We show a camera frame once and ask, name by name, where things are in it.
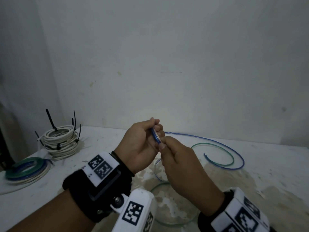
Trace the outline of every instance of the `finger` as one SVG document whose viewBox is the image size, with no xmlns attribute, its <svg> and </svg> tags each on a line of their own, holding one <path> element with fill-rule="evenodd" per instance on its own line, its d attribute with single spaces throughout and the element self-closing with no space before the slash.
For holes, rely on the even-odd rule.
<svg viewBox="0 0 309 232">
<path fill-rule="evenodd" d="M 160 130 L 163 130 L 163 125 L 155 125 L 154 129 L 158 132 Z"/>
<path fill-rule="evenodd" d="M 162 155 L 161 155 L 161 162 L 162 162 L 162 165 L 164 166 L 164 160 L 162 159 Z"/>
<path fill-rule="evenodd" d="M 165 136 L 165 132 L 163 130 L 160 130 L 157 134 L 160 138 Z"/>
<path fill-rule="evenodd" d="M 150 129 L 155 125 L 155 119 L 151 117 L 150 120 L 138 122 L 135 123 L 135 125 L 143 128 L 146 131 L 147 129 Z"/>
<path fill-rule="evenodd" d="M 174 156 L 171 152 L 171 150 L 165 145 L 164 143 L 159 144 L 159 150 L 161 152 L 161 161 L 162 164 L 166 164 L 166 166 L 171 166 L 175 163 Z"/>
<path fill-rule="evenodd" d="M 161 137 L 160 140 L 171 149 L 173 154 L 175 154 L 180 148 L 183 148 L 183 144 L 176 138 L 167 136 Z"/>
</svg>

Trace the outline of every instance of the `black zip tie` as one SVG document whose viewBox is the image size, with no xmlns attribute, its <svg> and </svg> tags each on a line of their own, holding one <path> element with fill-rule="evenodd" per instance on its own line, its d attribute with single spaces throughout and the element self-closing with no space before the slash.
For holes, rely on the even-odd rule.
<svg viewBox="0 0 309 232">
<path fill-rule="evenodd" d="M 54 125 L 53 121 L 52 121 L 52 117 L 50 116 L 50 113 L 48 111 L 48 109 L 46 109 L 46 113 L 48 115 L 48 118 L 49 118 L 49 121 L 50 121 L 50 124 L 52 125 L 52 128 L 55 130 L 55 131 L 58 131 L 58 129 L 56 128 L 56 126 Z"/>
<path fill-rule="evenodd" d="M 73 110 L 73 112 L 74 112 L 74 122 L 75 122 L 75 124 L 74 124 L 74 130 L 76 130 L 76 117 L 75 117 L 75 110 Z"/>
<path fill-rule="evenodd" d="M 36 133 L 37 137 L 39 138 L 38 133 L 37 133 L 36 131 L 34 131 L 34 132 Z M 41 141 L 41 139 L 40 139 L 40 143 L 42 144 L 42 146 L 44 146 L 44 144 L 43 144 L 43 142 Z"/>
<path fill-rule="evenodd" d="M 76 139 L 76 142 L 79 142 L 79 137 L 80 137 L 80 131 L 82 130 L 82 124 L 79 125 L 79 135 L 78 135 L 78 139 Z"/>
<path fill-rule="evenodd" d="M 52 148 L 50 146 L 45 145 L 45 147 L 48 147 L 49 149 L 54 150 L 54 148 Z"/>
</svg>

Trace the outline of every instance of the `dirty table surface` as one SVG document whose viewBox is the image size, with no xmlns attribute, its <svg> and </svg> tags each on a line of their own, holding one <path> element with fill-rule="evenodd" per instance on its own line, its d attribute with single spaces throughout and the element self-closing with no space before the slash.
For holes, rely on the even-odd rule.
<svg viewBox="0 0 309 232">
<path fill-rule="evenodd" d="M 6 231 L 25 217 L 56 197 L 62 190 L 65 177 L 85 165 L 101 151 L 111 152 L 121 141 L 126 130 L 83 126 L 80 150 L 74 156 L 59 160 L 55 166 L 34 184 L 6 195 L 0 195 L 0 232 Z M 187 146 L 204 142 L 201 139 L 171 135 Z M 234 140 L 219 141 L 240 153 L 245 159 L 241 170 L 223 170 L 207 162 L 203 153 L 210 159 L 222 163 L 227 161 L 221 154 L 212 155 L 210 149 L 194 149 L 204 169 L 222 190 L 241 187 L 268 216 L 278 231 L 307 231 L 309 228 L 309 150 L 305 147 L 283 146 Z M 43 157 L 34 153 L 31 156 Z M 133 188 L 151 190 L 159 183 L 153 174 L 154 162 L 133 179 Z M 235 165 L 241 164 L 235 158 Z M 94 231 L 111 231 L 118 218 L 111 214 L 98 223 Z M 182 228 L 164 227 L 157 222 L 152 231 L 199 231 L 196 220 Z"/>
</svg>

